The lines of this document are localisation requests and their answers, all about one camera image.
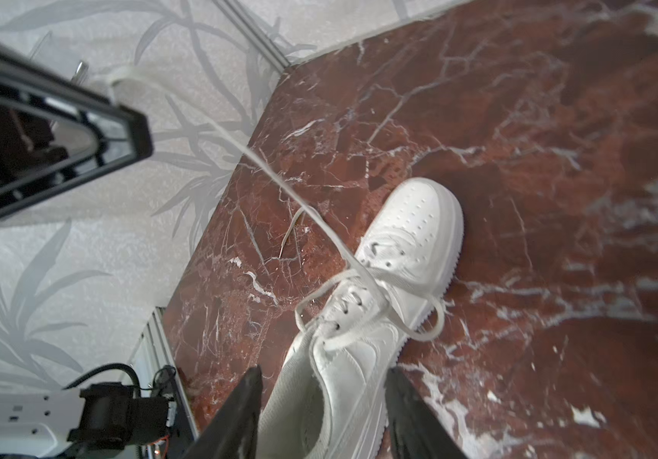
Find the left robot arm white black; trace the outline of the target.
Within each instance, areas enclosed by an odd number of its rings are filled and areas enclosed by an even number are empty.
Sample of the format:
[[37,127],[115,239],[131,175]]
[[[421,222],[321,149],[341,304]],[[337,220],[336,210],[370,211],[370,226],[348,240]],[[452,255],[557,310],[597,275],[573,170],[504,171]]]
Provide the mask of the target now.
[[[61,78],[0,45],[0,220],[151,157],[145,115]],[[75,271],[49,281],[70,235],[62,224],[6,296],[0,283],[0,457],[111,458],[166,442],[178,401],[176,371],[164,367],[152,388],[124,363],[83,371],[60,386],[46,361],[78,370],[46,342],[66,322],[31,325],[59,292],[99,276]],[[120,371],[126,382],[99,382]]]

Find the white sneaker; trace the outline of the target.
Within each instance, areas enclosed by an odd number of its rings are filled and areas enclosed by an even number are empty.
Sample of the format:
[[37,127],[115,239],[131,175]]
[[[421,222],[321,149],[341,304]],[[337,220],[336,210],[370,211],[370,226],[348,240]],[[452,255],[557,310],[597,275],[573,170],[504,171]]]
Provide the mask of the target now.
[[396,187],[350,267],[314,293],[321,311],[296,324],[259,418],[258,457],[377,455],[386,375],[406,342],[441,334],[463,237],[461,205],[446,187],[427,178]]

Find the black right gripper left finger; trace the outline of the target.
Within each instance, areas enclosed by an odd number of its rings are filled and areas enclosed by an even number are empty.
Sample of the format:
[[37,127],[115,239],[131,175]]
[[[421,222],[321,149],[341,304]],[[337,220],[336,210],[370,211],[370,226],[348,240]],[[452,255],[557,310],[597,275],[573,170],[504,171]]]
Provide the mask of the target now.
[[260,366],[250,367],[182,457],[256,458],[262,390]]

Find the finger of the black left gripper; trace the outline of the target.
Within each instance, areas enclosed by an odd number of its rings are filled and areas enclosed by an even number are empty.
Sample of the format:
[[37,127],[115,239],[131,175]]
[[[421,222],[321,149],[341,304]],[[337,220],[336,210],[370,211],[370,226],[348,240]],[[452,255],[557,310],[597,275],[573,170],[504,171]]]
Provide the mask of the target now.
[[0,44],[0,219],[152,154],[144,114]]

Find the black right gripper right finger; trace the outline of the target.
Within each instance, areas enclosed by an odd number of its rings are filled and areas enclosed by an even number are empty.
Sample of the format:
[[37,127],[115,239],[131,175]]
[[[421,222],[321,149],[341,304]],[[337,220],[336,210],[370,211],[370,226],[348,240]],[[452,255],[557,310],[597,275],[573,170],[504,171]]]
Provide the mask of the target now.
[[401,369],[388,370],[384,390],[393,458],[467,458]]

